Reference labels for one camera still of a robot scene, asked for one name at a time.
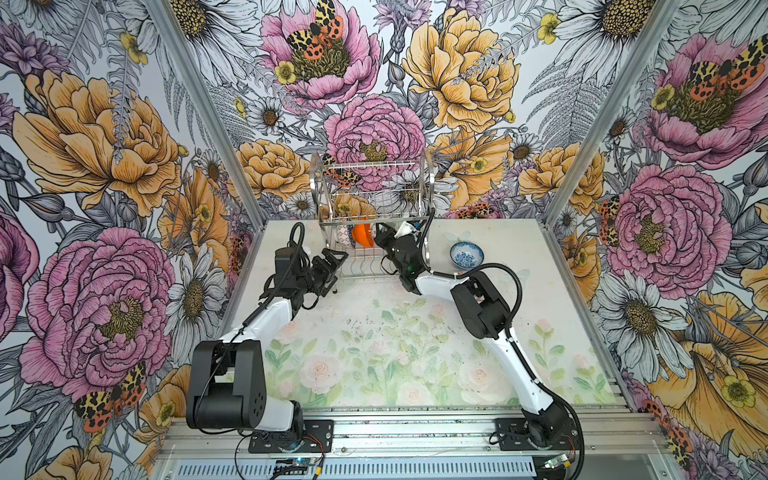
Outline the plain orange bowl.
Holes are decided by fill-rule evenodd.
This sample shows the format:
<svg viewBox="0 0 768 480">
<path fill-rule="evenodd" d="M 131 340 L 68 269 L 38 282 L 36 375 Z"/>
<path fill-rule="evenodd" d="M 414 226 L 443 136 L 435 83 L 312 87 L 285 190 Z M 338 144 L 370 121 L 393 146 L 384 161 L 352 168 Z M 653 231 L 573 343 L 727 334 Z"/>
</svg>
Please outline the plain orange bowl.
<svg viewBox="0 0 768 480">
<path fill-rule="evenodd" d="M 373 248 L 375 243 L 375 225 L 371 223 L 355 224 L 351 232 L 355 244 L 364 248 Z"/>
</svg>

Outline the blue floral white bowl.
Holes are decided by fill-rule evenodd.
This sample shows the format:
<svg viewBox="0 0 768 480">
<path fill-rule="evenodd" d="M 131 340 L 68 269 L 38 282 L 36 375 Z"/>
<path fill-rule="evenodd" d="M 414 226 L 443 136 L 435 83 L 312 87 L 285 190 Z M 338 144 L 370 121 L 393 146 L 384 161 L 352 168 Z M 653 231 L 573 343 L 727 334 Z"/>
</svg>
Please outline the blue floral white bowl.
<svg viewBox="0 0 768 480">
<path fill-rule="evenodd" d="M 485 255 L 483 250 L 475 243 L 459 241 L 450 248 L 450 259 L 460 270 L 468 271 L 483 264 Z"/>
</svg>

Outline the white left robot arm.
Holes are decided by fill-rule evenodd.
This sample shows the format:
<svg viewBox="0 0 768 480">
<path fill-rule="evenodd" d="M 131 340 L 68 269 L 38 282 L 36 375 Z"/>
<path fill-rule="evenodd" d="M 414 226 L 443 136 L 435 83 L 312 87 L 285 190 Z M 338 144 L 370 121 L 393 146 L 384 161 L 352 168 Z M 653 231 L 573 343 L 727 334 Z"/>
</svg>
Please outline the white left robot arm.
<svg viewBox="0 0 768 480">
<path fill-rule="evenodd" d="M 189 427 L 210 434 L 250 430 L 303 437 L 300 404 L 268 395 L 263 347 L 294 320 L 305 295 L 320 299 L 332 290 L 347 257 L 344 251 L 325 248 L 310 259 L 301 246 L 275 252 L 275 273 L 255 310 L 238 328 L 218 340 L 200 342 L 193 351 L 186 399 Z"/>
</svg>

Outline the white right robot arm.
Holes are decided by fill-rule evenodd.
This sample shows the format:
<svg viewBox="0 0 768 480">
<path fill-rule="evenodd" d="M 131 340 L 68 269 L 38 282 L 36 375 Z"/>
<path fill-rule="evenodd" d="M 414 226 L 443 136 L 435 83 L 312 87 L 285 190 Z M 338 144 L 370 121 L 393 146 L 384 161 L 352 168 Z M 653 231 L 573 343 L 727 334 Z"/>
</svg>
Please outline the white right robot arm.
<svg viewBox="0 0 768 480">
<path fill-rule="evenodd" d="M 461 242 L 452 248 L 456 273 L 428 266 L 424 244 L 429 222 L 398 228 L 379 223 L 374 242 L 385 253 L 403 287 L 414 294 L 451 300 L 465 329 L 491 351 L 518 395 L 523 420 L 500 420 L 492 439 L 533 449 L 584 446 L 574 408 L 539 378 L 513 328 L 523 286 L 511 268 L 486 263 L 480 248 Z"/>
</svg>

